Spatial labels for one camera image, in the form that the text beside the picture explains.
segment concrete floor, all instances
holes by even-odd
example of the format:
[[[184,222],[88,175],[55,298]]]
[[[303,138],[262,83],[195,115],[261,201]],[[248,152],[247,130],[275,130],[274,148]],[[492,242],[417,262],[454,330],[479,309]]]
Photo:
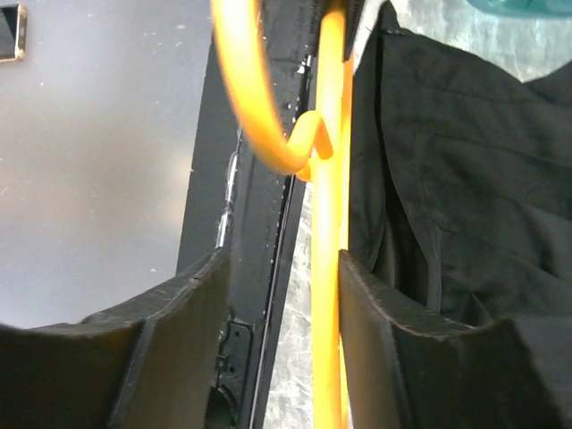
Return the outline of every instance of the concrete floor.
[[[369,0],[357,35],[356,58],[375,25],[380,0]],[[572,20],[499,18],[465,0],[394,0],[401,26],[495,63],[520,80],[543,76],[572,59]],[[310,204],[307,186],[290,286],[274,365],[266,429],[312,427],[310,350]]]

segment black metal frame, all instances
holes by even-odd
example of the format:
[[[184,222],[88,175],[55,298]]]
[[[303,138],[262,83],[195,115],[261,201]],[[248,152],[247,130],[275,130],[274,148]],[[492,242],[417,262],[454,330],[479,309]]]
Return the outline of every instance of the black metal frame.
[[[311,103],[314,12],[308,0],[263,3],[274,96],[287,133]],[[213,423],[220,415],[233,415],[238,428],[263,425],[304,188],[268,170],[249,150],[211,44],[178,262],[179,271],[217,243],[231,254],[209,427],[223,427]],[[230,412],[221,409],[221,399]]]

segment black fabric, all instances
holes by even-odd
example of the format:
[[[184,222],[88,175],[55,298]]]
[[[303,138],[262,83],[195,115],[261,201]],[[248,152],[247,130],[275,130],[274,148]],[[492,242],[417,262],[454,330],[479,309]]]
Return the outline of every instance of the black fabric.
[[[464,324],[572,315],[572,64],[523,84],[385,4],[353,109],[359,262]]]

